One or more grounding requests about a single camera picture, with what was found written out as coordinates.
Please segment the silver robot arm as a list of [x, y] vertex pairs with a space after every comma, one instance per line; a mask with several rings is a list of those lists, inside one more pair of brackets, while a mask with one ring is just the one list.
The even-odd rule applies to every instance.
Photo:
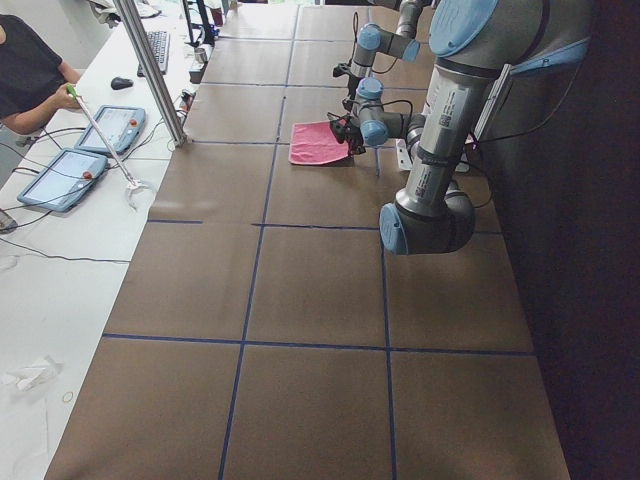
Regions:
[[352, 59], [334, 68], [349, 78], [343, 116], [330, 129], [351, 154], [389, 139], [406, 143], [412, 162], [406, 186], [384, 205], [379, 230], [397, 255], [449, 253], [474, 232], [474, 207], [452, 175], [465, 141], [505, 65], [522, 73], [575, 64], [590, 40], [591, 1], [439, 1], [429, 30], [435, 56], [424, 114], [391, 113], [372, 75], [377, 54], [413, 61], [417, 23], [427, 2], [386, 1], [399, 14], [395, 31], [375, 23], [358, 32]]
[[350, 59], [338, 63], [332, 70], [334, 78], [348, 77], [350, 90], [354, 90], [363, 78], [375, 74], [374, 63], [378, 54], [394, 60], [415, 61], [420, 51], [418, 21], [425, 8], [434, 9], [433, 1], [423, 0], [370, 1], [370, 4], [395, 11], [398, 14], [397, 26], [394, 31], [388, 31], [369, 22], [356, 31]]

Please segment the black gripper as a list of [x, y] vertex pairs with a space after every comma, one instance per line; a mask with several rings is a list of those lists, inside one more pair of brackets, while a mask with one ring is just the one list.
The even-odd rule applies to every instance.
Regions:
[[341, 62], [338, 63], [332, 70], [332, 77], [339, 78], [342, 76], [347, 76], [348, 78], [352, 77], [351, 72], [351, 63], [350, 62]]
[[366, 152], [360, 129], [352, 122], [350, 116], [340, 116], [329, 120], [329, 128], [339, 144], [346, 143], [349, 155], [356, 156]]

